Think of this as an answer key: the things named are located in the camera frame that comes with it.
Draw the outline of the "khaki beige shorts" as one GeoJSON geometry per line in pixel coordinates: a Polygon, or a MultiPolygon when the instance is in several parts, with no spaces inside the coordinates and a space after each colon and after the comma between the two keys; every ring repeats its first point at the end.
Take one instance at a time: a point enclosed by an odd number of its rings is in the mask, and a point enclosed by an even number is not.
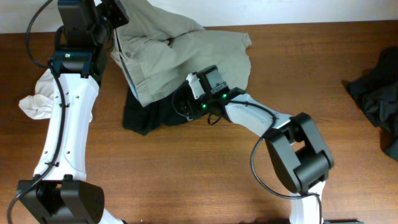
{"type": "Polygon", "coordinates": [[[170,95],[189,73],[216,65],[228,86],[246,89],[249,34],[206,30],[148,1],[121,0],[129,23],[114,30],[111,56],[142,106],[170,95]]]}

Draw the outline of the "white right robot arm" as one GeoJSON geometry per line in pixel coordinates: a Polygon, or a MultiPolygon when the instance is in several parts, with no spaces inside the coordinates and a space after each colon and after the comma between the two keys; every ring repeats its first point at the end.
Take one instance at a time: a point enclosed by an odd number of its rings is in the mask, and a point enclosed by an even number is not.
{"type": "Polygon", "coordinates": [[[203,115],[216,116],[241,125],[259,139],[249,164],[254,178],[271,194],[290,200],[291,223],[323,223],[322,193],[334,160],[314,120],[306,113],[295,116],[272,110],[249,93],[230,88],[217,66],[187,75],[172,93],[172,108],[189,121],[203,115]],[[264,143],[272,166],[289,194],[268,187],[254,165],[256,152],[264,143]]]}

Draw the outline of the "black garment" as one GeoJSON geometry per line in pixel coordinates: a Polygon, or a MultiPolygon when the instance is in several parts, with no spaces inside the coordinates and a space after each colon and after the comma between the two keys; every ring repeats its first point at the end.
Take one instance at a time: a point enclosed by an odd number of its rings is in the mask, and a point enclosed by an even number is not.
{"type": "Polygon", "coordinates": [[[172,94],[143,107],[131,90],[127,91],[122,126],[140,135],[147,135],[161,125],[176,126],[187,123],[172,107],[172,94]]]}

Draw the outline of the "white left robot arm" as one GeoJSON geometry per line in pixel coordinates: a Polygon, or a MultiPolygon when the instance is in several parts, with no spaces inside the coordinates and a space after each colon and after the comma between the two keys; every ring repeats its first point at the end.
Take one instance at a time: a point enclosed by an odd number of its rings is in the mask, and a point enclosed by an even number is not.
{"type": "Polygon", "coordinates": [[[45,146],[30,180],[20,180],[15,201],[39,223],[117,223],[101,187],[86,181],[85,150],[91,112],[107,62],[106,44],[129,17],[117,0],[63,0],[62,26],[47,66],[53,108],[45,146]]]}

